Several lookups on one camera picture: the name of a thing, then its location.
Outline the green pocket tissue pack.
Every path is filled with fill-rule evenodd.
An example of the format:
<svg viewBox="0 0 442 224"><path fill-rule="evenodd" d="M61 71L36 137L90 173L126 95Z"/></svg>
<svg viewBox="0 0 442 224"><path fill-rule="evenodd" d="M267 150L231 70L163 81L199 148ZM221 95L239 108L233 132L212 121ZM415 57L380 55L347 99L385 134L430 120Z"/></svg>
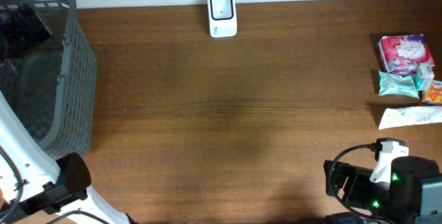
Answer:
<svg viewBox="0 0 442 224"><path fill-rule="evenodd" d="M429 63L419 64L416 73L414 74L414 81L418 91L426 91L432 80L434 79L434 72Z"/></svg>

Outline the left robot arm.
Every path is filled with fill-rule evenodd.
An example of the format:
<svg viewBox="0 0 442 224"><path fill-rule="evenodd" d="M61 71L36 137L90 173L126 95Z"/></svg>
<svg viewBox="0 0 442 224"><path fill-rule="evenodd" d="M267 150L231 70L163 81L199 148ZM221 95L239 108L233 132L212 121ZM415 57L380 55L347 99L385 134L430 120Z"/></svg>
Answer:
<svg viewBox="0 0 442 224"><path fill-rule="evenodd" d="M130 223L94 189L90 148L97 64L67 3L1 7L2 223Z"/></svg>

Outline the white tube with cork cap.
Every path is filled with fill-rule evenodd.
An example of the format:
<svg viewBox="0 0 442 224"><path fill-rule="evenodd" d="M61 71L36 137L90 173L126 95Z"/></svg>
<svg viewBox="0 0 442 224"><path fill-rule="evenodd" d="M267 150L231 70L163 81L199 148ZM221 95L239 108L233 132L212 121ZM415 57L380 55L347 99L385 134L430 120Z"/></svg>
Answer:
<svg viewBox="0 0 442 224"><path fill-rule="evenodd" d="M386 109L378 129L441 123L441 106L412 106Z"/></svg>

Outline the orange pocket tissue pack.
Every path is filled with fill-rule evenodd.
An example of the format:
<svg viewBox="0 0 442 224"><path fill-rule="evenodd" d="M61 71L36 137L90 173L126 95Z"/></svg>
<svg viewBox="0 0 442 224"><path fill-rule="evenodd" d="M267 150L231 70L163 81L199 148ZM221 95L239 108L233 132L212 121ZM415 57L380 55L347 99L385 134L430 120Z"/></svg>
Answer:
<svg viewBox="0 0 442 224"><path fill-rule="evenodd" d="M442 83L441 81L433 80L426 91L423 93L422 102L427 104L441 104L442 103Z"/></svg>

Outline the red purple tissue pack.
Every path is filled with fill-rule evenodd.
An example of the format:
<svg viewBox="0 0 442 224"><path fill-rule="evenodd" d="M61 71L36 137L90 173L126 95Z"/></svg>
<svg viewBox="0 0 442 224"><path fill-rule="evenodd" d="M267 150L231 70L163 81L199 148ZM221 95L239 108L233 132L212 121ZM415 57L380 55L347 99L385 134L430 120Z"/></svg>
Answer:
<svg viewBox="0 0 442 224"><path fill-rule="evenodd" d="M423 34L384 36L377 46L386 73L411 75L422 63L428 63L431 68L435 67Z"/></svg>

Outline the teal wet wipes pouch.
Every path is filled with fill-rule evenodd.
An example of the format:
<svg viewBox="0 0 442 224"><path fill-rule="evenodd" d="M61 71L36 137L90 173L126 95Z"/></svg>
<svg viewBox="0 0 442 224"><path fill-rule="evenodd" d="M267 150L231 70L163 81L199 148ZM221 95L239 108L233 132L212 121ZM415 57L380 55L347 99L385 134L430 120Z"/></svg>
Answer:
<svg viewBox="0 0 442 224"><path fill-rule="evenodd" d="M419 92L411 75L401 76L382 71L379 71L378 74L380 77L379 96L403 95L419 99Z"/></svg>

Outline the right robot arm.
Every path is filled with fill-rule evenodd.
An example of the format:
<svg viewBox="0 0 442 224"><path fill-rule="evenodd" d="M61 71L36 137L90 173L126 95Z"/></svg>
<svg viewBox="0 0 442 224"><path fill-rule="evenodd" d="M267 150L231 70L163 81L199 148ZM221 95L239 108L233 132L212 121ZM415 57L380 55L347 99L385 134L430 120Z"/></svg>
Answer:
<svg viewBox="0 0 442 224"><path fill-rule="evenodd" d="M341 200L393 223L441 222L441 172L433 160L416 156L395 158L388 183L373 183L371 169L344 162L324 162L326 193L344 191Z"/></svg>

